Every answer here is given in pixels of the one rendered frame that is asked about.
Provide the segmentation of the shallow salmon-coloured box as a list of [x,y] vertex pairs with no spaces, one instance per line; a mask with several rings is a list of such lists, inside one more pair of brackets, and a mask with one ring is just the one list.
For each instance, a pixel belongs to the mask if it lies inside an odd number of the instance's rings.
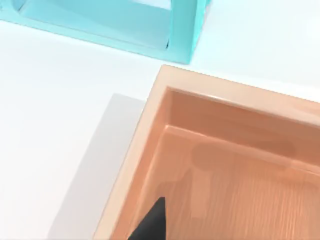
[[94,240],[320,240],[320,103],[163,65]]

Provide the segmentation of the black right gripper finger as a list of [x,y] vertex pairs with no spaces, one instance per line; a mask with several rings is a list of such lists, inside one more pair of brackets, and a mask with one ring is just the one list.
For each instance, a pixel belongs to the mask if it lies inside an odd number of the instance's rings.
[[166,240],[166,199],[159,197],[127,240]]

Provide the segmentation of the light blue rack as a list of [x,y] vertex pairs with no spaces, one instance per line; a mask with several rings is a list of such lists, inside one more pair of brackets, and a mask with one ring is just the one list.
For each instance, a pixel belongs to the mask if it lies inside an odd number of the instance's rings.
[[159,60],[189,64],[212,0],[0,0],[0,20]]

